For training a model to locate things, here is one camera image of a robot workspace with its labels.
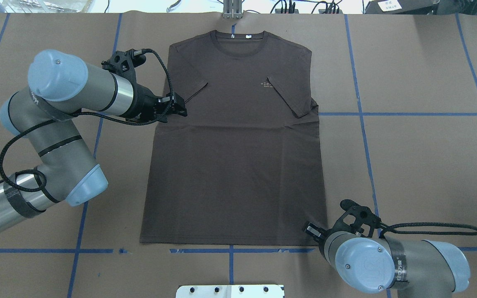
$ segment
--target white mounting plate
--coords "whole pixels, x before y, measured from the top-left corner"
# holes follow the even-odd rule
[[[284,285],[180,286],[176,298],[284,298]]]

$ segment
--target dark gray t-shirt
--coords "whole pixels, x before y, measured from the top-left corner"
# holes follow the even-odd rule
[[[140,242],[314,244],[303,225],[327,222],[311,54],[269,32],[170,46],[189,115],[156,128]]]

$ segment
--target shirt sleeve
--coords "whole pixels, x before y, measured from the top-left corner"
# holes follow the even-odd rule
[[[298,118],[307,115],[316,104],[310,91],[311,58],[312,52],[303,49],[298,57],[267,77]]]
[[[167,69],[174,92],[178,93],[185,101],[207,85],[207,80],[178,52],[174,45],[169,48]],[[165,80],[164,94],[169,92],[169,84]]]

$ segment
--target white bracket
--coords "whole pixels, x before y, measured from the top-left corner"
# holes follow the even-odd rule
[[[181,286],[176,298],[284,298],[284,285]]]
[[[224,19],[242,19],[242,0],[222,0]]]

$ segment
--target light blue cap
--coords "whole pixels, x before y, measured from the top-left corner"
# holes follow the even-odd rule
[[[390,286],[395,264],[385,247],[369,238],[353,238],[336,251],[336,270],[351,287],[375,294]]]
[[[10,104],[11,98],[9,98],[0,108],[0,121],[3,127],[5,127],[14,136],[17,136],[19,135],[19,130],[17,130],[17,128],[12,124],[12,121],[10,121],[10,115],[8,114],[8,105]]]
[[[108,181],[101,170],[100,165],[96,165],[89,171],[66,198],[70,206],[75,207],[98,196],[108,187]]]
[[[452,275],[454,275],[454,281],[456,282],[456,289],[452,292],[465,291],[469,287],[470,267],[462,251],[455,245],[447,242],[425,241],[433,245],[441,253],[450,270],[452,270]]]
[[[77,56],[43,50],[29,66],[27,77],[32,92],[51,101],[74,97],[87,82],[86,63]]]

